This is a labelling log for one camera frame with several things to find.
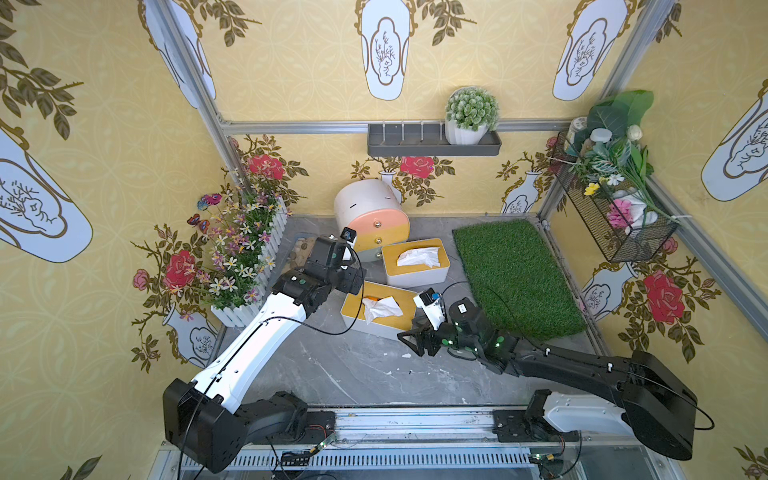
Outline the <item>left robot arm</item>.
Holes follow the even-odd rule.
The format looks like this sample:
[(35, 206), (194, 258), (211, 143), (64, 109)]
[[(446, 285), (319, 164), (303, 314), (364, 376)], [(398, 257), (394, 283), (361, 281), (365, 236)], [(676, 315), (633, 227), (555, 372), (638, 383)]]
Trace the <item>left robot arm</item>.
[(355, 230), (316, 238), (308, 259), (274, 283), (253, 321), (191, 381), (173, 380), (162, 396), (168, 442), (212, 473), (228, 467), (254, 441), (282, 435), (299, 437), (307, 404), (280, 391), (247, 404), (246, 392), (283, 341), (333, 291), (356, 295), (366, 271), (354, 249)]

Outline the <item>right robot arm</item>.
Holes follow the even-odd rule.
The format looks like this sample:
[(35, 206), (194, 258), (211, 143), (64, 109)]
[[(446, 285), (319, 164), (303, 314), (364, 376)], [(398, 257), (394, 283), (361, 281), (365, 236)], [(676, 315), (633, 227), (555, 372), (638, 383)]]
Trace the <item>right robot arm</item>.
[(450, 307), (435, 299), (412, 325), (397, 337), (418, 356), (445, 347), (495, 374), (572, 388), (570, 394), (534, 392), (524, 427), (539, 440), (572, 431), (609, 433), (633, 437), (671, 459), (693, 456), (697, 397), (650, 353), (600, 356), (538, 344), (495, 328), (469, 298)]

